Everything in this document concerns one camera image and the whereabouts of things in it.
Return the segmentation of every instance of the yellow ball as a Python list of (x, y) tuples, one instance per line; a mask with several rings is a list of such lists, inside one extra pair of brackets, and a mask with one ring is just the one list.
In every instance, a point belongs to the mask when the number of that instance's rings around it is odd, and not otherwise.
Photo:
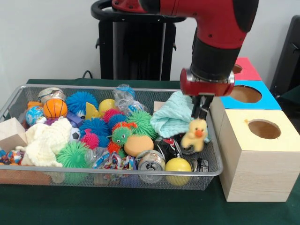
[[(166, 171), (192, 172), (191, 165), (183, 158), (172, 158), (165, 165)], [(189, 176), (167, 176), (167, 181), (176, 186), (183, 186), (190, 180)]]
[(114, 105), (114, 100), (113, 99), (105, 99), (105, 100), (103, 100), (100, 103), (99, 109), (98, 109), (100, 117), (103, 117), (104, 113), (107, 110), (112, 109), (112, 108), (116, 108), (115, 105)]

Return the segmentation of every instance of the wire mesh basket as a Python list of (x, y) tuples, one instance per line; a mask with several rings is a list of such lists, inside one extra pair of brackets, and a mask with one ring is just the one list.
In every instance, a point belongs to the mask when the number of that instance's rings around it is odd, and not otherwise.
[[(0, 111), (0, 118), (20, 117), (27, 109), (29, 101), (37, 101), (38, 93), (48, 87), (59, 87), (66, 96), (79, 90), (93, 94), (98, 102), (113, 98), (113, 87), (55, 86), (27, 84), (17, 88)], [(177, 90), (167, 89), (134, 89), (135, 99), (153, 112), (154, 101), (165, 102)], [(111, 187), (111, 188), (155, 188), (155, 189), (188, 189), (204, 190), (214, 176), (223, 170), (223, 164), (212, 125), (210, 114), (207, 124), (211, 142), (203, 151), (192, 155), (184, 155), (185, 159), (201, 157), (209, 162), (208, 172), (168, 172), (139, 170), (110, 170), (58, 168), (38, 166), (0, 165), (0, 183), (28, 184), (79, 187)]]

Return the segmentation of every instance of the plush duck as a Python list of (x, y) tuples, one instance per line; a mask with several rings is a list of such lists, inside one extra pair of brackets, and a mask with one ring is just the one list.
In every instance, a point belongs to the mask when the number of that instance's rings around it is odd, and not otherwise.
[(204, 139), (207, 137), (207, 124), (205, 120), (192, 120), (189, 124), (189, 131), (183, 136), (181, 145), (183, 148), (194, 146), (196, 152), (200, 152), (204, 146)]

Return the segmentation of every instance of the circular hole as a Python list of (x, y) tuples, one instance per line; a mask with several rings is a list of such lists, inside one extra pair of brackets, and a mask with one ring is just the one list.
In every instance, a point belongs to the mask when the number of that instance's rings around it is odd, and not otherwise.
[(253, 134), (265, 139), (275, 139), (281, 134), (279, 127), (267, 120), (252, 120), (248, 126)]
[(256, 103), (262, 99), (262, 94), (258, 90), (245, 85), (234, 86), (230, 96), (243, 103)]
[(233, 68), (232, 68), (232, 71), (233, 71), (234, 74), (238, 74), (238, 73), (242, 72), (242, 69), (243, 69), (243, 68), (242, 68), (240, 65), (235, 64), (235, 65), (233, 66)]

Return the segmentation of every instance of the box with hole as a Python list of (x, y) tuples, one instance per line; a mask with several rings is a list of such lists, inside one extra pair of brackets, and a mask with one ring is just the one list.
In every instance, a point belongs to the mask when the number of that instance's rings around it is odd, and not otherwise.
[(236, 81), (229, 96), (215, 97), (210, 105), (217, 138), (219, 137), (225, 109), (281, 110), (279, 104), (262, 81)]
[(280, 110), (226, 109), (219, 135), (228, 202), (285, 202), (300, 172), (300, 136)]
[(232, 69), (235, 80), (261, 81), (261, 77), (248, 58), (238, 58)]

